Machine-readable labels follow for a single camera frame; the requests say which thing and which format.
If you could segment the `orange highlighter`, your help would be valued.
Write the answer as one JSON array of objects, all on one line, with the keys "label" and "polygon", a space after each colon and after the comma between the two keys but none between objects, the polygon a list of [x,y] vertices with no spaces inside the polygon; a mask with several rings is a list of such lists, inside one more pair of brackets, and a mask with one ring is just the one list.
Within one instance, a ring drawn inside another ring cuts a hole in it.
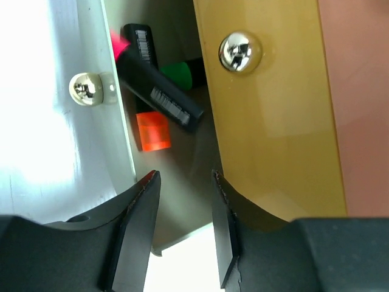
[{"label": "orange highlighter", "polygon": [[138,59],[135,69],[136,125],[140,150],[157,151],[171,147],[168,119],[155,109],[150,97],[154,85],[148,74],[158,69],[151,28],[145,24],[126,24],[123,36],[131,43],[130,49]]}]

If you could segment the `pink highlighter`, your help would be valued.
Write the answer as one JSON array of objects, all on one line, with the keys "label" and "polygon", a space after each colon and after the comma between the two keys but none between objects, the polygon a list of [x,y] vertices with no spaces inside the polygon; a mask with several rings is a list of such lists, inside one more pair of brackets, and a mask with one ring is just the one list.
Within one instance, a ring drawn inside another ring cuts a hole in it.
[{"label": "pink highlighter", "polygon": [[[131,43],[119,34],[110,31],[112,49],[119,80],[135,95],[135,69],[138,60],[130,49]],[[156,103],[155,109],[175,122],[187,132],[194,132],[204,114],[203,109],[170,81],[158,69],[148,74],[154,88],[150,97]]]}]

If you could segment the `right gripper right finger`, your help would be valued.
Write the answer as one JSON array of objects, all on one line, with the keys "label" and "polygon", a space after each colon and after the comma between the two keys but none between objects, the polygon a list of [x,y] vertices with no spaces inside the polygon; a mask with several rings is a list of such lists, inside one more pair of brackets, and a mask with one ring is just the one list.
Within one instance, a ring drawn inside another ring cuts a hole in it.
[{"label": "right gripper right finger", "polygon": [[225,291],[387,291],[387,218],[284,221],[212,173],[212,220]]}]

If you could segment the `grey bottom drawer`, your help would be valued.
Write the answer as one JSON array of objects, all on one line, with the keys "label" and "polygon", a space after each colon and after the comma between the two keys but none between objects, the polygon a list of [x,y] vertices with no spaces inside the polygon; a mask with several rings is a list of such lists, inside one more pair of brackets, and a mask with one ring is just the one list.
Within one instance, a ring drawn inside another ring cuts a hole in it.
[{"label": "grey bottom drawer", "polygon": [[65,221],[158,170],[160,254],[210,225],[221,165],[204,86],[190,92],[205,111],[197,132],[170,123],[170,148],[141,151],[109,43],[128,23],[151,27],[160,66],[201,56],[192,1],[1,2],[1,213]]}]

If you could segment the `pink top drawer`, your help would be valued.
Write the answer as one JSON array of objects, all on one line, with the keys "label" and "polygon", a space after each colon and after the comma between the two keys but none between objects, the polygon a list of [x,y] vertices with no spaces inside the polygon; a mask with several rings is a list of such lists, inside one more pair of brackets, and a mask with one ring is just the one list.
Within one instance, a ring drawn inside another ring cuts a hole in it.
[{"label": "pink top drawer", "polygon": [[320,1],[350,216],[388,215],[388,2]]}]

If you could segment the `green highlighter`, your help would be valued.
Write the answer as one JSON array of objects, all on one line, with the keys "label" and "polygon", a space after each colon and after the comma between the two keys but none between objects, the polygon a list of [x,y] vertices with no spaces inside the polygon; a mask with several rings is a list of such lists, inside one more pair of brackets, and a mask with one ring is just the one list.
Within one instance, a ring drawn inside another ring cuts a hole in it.
[{"label": "green highlighter", "polygon": [[207,84],[204,62],[201,57],[168,64],[161,67],[160,72],[184,91],[199,88]]}]

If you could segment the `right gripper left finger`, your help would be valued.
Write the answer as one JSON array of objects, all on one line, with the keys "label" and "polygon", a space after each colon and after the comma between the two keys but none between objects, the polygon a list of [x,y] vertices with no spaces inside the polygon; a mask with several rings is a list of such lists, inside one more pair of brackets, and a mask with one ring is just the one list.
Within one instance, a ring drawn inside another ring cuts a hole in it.
[{"label": "right gripper left finger", "polygon": [[142,291],[160,198],[149,172],[67,221],[1,217],[2,291]]}]

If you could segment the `yellow drawer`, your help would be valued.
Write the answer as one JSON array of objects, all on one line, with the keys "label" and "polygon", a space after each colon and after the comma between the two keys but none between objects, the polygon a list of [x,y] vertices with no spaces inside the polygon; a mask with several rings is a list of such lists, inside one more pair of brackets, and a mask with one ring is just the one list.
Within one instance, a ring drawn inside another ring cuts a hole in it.
[{"label": "yellow drawer", "polygon": [[[287,221],[347,215],[317,1],[195,1],[227,181]],[[247,32],[252,71],[228,71],[219,47]]]}]

